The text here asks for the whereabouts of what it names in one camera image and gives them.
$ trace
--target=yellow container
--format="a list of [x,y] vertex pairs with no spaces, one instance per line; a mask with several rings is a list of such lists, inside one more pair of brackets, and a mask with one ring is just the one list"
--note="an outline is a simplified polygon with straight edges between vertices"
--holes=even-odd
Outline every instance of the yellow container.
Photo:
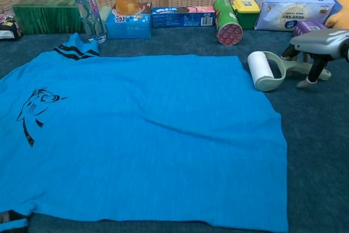
[[254,0],[234,0],[232,7],[242,29],[253,29],[261,11],[258,4]]

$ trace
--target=purple box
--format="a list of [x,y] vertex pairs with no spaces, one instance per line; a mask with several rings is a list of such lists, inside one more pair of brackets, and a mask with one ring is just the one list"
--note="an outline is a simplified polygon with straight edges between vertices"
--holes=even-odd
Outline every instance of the purple box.
[[323,24],[318,22],[317,20],[305,20],[298,21],[296,27],[294,28],[294,36],[303,35],[305,33],[309,33],[315,30],[321,30],[326,28]]

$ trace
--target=lint roller handle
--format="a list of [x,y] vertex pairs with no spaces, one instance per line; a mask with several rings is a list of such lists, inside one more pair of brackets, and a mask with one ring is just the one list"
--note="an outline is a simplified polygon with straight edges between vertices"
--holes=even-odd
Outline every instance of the lint roller handle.
[[[309,75],[314,64],[298,62],[298,61],[282,61],[287,72],[299,72],[301,74]],[[321,80],[328,80],[331,77],[331,73],[327,69],[322,69],[318,76]]]

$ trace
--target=yellow plush toy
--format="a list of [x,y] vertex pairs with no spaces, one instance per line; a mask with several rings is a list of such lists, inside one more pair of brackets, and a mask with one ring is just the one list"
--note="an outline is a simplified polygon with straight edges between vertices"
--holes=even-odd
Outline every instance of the yellow plush toy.
[[342,9],[330,16],[326,23],[326,27],[336,29],[349,29],[349,0],[337,0],[343,7]]

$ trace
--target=cat print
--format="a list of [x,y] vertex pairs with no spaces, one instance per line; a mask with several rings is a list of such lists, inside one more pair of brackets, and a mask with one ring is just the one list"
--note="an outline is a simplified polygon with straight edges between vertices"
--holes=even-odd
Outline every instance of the cat print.
[[35,121],[35,124],[41,128],[44,124],[38,120],[39,116],[49,108],[51,103],[58,102],[66,98],[67,97],[61,98],[59,95],[48,91],[46,87],[42,87],[36,88],[28,100],[23,104],[17,121],[22,121],[24,135],[26,136],[26,139],[31,147],[33,147],[35,140],[28,132],[26,121]]

